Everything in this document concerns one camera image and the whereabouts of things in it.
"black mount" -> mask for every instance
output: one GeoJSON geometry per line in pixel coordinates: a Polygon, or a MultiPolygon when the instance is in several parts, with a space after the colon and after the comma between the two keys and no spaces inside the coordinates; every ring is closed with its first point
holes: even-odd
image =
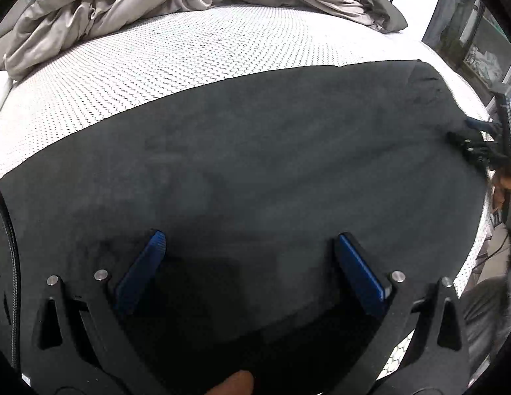
{"type": "MultiPolygon", "coordinates": [[[[478,167],[484,175],[487,169],[501,170],[511,177],[511,85],[495,82],[491,91],[496,109],[492,117],[496,120],[482,121],[466,117],[466,129],[448,132],[448,140],[462,152],[464,158],[478,167]],[[492,141],[483,141],[480,132],[486,132],[492,141]]],[[[505,192],[502,221],[511,229],[511,192],[505,192]]]]}
{"type": "Polygon", "coordinates": [[[30,378],[38,394],[168,394],[120,327],[108,280],[92,277],[82,297],[70,299],[61,278],[49,278],[32,334],[30,378]]]}
{"type": "MultiPolygon", "coordinates": [[[[374,257],[360,247],[354,238],[350,239],[355,251],[359,250],[360,261],[367,267],[368,274],[377,277],[381,267],[374,257]]],[[[345,253],[337,248],[335,252],[345,253]]],[[[386,276],[392,289],[385,300],[387,309],[380,328],[350,372],[330,391],[330,395],[464,393],[469,382],[468,345],[464,319],[451,279],[442,277],[422,299],[417,295],[421,292],[421,283],[412,281],[400,271],[383,272],[381,277],[386,276]],[[412,313],[419,313],[419,318],[399,368],[377,380],[393,348],[407,336],[404,329],[412,313]]]]}

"metal screw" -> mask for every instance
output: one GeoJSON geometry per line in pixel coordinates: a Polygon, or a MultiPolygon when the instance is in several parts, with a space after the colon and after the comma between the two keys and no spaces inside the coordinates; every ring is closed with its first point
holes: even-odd
{"type": "Polygon", "coordinates": [[[46,280],[46,284],[48,286],[56,285],[59,281],[59,278],[56,275],[49,276],[49,278],[46,280]]]}
{"type": "Polygon", "coordinates": [[[453,282],[451,281],[450,278],[444,276],[442,278],[442,285],[445,286],[446,288],[451,288],[453,286],[453,282]]]}
{"type": "Polygon", "coordinates": [[[94,274],[94,279],[96,279],[97,281],[103,281],[107,276],[109,276],[109,273],[107,273],[107,270],[100,269],[100,270],[97,270],[96,273],[94,274]]]}
{"type": "Polygon", "coordinates": [[[393,281],[401,283],[406,280],[406,275],[404,272],[395,270],[394,272],[391,273],[391,278],[393,281]]]}

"mattress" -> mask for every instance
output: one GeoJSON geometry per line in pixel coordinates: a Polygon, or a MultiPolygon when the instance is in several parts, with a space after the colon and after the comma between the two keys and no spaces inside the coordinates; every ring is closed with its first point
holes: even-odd
{"type": "MultiPolygon", "coordinates": [[[[0,112],[0,178],[46,146],[114,114],[185,89],[282,68],[420,59],[459,108],[488,119],[467,82],[425,44],[312,10],[248,5],[175,13],[64,52],[17,83],[0,112]]],[[[486,237],[488,198],[455,279],[464,290],[486,237]]],[[[393,352],[396,369],[410,339],[393,352]]]]}

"dark gray cloth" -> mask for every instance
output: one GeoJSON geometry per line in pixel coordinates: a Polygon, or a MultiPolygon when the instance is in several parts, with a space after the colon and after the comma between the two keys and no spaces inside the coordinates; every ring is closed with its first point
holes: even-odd
{"type": "MultiPolygon", "coordinates": [[[[430,65],[374,62],[219,81],[48,146],[0,180],[21,257],[22,358],[48,276],[72,290],[99,268],[117,280],[138,253],[118,240],[155,228],[168,251],[130,335],[166,380],[225,377],[326,312],[334,337],[318,343],[334,331],[315,327],[282,349],[299,365],[279,363],[297,385],[328,381],[371,328],[340,286],[338,233],[430,283],[466,259],[486,180],[446,141],[464,119],[430,65]]],[[[9,295],[1,223],[0,274],[9,295]]]]}

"hand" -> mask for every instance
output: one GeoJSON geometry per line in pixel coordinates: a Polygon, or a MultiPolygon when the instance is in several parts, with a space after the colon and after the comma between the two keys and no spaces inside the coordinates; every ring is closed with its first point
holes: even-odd
{"type": "Polygon", "coordinates": [[[504,190],[511,190],[511,167],[505,166],[497,169],[493,176],[493,212],[502,208],[504,204],[504,190]]]}
{"type": "Polygon", "coordinates": [[[206,392],[206,395],[252,395],[254,377],[249,371],[238,371],[206,392]]]}

